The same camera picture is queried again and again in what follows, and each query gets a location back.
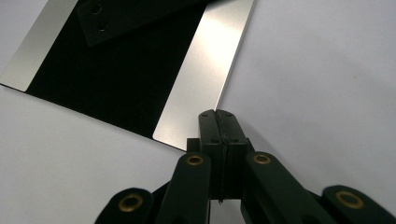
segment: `brass rivet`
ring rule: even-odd
[[[123,197],[119,203],[119,209],[122,212],[133,212],[134,210],[138,209],[143,203],[142,196],[130,193]]]
[[[259,164],[268,164],[271,162],[271,158],[263,154],[259,154],[253,157],[253,160]]]
[[[338,202],[349,208],[361,209],[364,206],[363,200],[349,191],[338,191],[335,193],[335,197],[337,198]],[[354,202],[348,201],[346,197],[351,198]]]
[[[200,157],[200,156],[190,156],[190,157],[188,157],[187,158],[187,160],[186,160],[186,162],[189,164],[189,165],[199,165],[199,164],[201,164],[202,162],[204,162],[204,159],[202,158],[202,157]]]

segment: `white background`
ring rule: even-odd
[[[347,185],[396,215],[396,2],[257,1],[219,108],[307,189]],[[0,72],[45,3],[1,0]],[[0,87],[0,223],[93,223],[181,155]],[[212,223],[244,223],[237,202],[213,206]]]

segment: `black panel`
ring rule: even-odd
[[[95,48],[74,10],[26,93],[151,138],[204,10]]]

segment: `black mechanical arm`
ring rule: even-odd
[[[255,151],[235,116],[208,110],[199,116],[200,138],[188,139],[172,179],[150,193],[116,194],[96,224],[209,223],[210,200],[241,200],[246,223],[373,224],[395,217],[365,194],[345,186],[319,197],[303,186],[273,155]]]

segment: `silver metal strip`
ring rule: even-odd
[[[26,91],[78,0],[49,0],[7,65],[0,83]]]
[[[255,0],[209,4],[191,42],[153,138],[186,150],[198,115],[217,108]]]

